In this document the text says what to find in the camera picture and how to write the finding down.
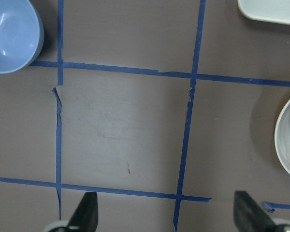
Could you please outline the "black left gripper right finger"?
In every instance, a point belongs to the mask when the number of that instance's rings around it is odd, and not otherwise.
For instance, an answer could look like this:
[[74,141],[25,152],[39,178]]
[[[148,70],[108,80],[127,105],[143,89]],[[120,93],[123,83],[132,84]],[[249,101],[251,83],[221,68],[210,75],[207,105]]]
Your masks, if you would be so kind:
[[273,232],[276,224],[246,191],[235,191],[233,221],[239,232]]

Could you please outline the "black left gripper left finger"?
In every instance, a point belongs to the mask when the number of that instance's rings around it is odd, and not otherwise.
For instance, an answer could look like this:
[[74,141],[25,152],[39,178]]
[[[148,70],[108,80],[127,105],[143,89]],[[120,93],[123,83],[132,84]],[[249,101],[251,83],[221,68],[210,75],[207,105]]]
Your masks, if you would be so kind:
[[67,224],[68,232],[95,232],[98,226],[96,192],[86,192]]

